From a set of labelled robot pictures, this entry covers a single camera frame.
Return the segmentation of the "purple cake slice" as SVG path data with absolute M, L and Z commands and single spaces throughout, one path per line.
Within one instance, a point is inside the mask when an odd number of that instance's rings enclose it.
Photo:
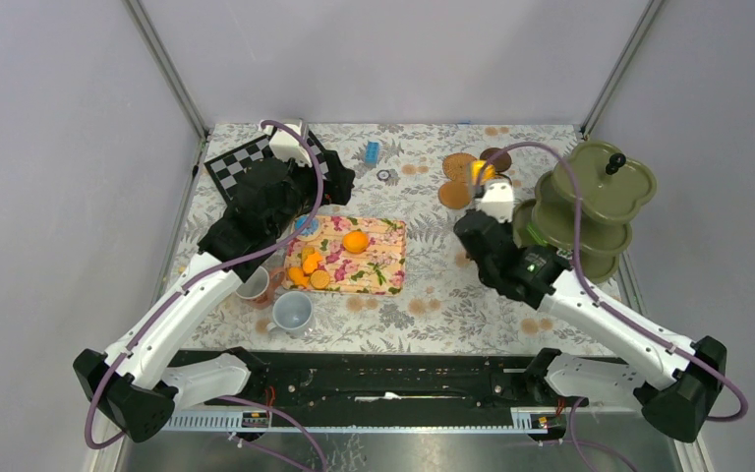
M 561 256 L 561 257 L 563 257 L 565 259 L 568 259 L 568 260 L 571 260 L 573 258 L 573 253 L 572 253 L 571 250 L 557 249 L 556 253 L 559 256 Z

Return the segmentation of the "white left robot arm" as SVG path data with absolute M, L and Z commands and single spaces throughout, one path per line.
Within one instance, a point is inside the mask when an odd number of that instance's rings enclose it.
M 89 402 L 84 437 L 90 448 L 111 444 L 92 436 L 97 414 L 120 437 L 142 443 L 182 409 L 226 395 L 244 404 L 262 398 L 263 374 L 231 352 L 182 367 L 170 363 L 217 305 L 295 239 L 296 219 L 312 218 L 324 205 L 348 204 L 355 176 L 334 150 L 322 151 L 305 167 L 271 156 L 239 173 L 237 194 L 176 282 L 104 351 L 86 349 L 75 359 Z

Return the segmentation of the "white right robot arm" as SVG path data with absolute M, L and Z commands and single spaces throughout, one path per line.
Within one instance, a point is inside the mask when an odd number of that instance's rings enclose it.
M 526 395 L 548 405 L 559 396 L 637 407 L 657 431 L 694 442 L 724 381 L 726 348 L 711 336 L 697 341 L 652 323 L 590 282 L 543 246 L 519 248 L 510 228 L 481 211 L 454 225 L 480 281 L 509 300 L 563 320 L 598 340 L 620 363 L 588 360 L 544 348 L 524 373 Z

